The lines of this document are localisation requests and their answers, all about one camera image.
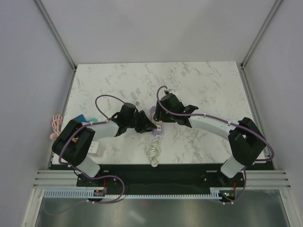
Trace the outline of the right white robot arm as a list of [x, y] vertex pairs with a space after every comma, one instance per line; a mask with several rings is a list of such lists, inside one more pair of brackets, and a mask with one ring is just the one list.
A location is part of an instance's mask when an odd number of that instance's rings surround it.
[[232, 155], [217, 174], [217, 181], [222, 186], [228, 186], [238, 172], [252, 166], [266, 146], [263, 135], [250, 118], [228, 121], [216, 116], [209, 117], [194, 105], [184, 106], [173, 93], [166, 93], [157, 100], [153, 119], [201, 129], [227, 140]]

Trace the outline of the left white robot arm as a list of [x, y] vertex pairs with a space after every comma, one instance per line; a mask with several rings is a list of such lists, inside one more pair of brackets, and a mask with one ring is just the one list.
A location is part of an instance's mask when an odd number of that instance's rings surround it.
[[121, 110], [105, 122], [82, 122], [72, 119], [65, 126], [52, 145], [52, 152], [59, 156], [62, 165], [70, 165], [83, 173], [93, 186], [104, 181], [100, 166], [88, 156], [93, 140], [118, 137], [127, 129], [137, 133], [146, 133], [157, 129], [144, 111], [138, 111], [135, 105], [124, 103]]

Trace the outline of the purple power strip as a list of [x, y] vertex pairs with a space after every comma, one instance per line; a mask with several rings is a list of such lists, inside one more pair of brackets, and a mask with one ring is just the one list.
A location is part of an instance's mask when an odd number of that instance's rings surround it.
[[156, 112], [156, 106], [152, 106], [150, 109], [150, 119], [152, 123], [157, 127], [156, 129], [152, 129], [152, 134], [154, 136], [161, 135], [163, 133], [162, 123], [154, 121], [153, 117]]

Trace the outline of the blue cube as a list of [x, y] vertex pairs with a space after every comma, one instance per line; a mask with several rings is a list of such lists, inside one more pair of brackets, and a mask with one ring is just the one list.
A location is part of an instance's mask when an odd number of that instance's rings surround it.
[[79, 121], [79, 122], [87, 122], [87, 120], [86, 120], [86, 118], [83, 114], [80, 114], [80, 115], [76, 116], [74, 119]]

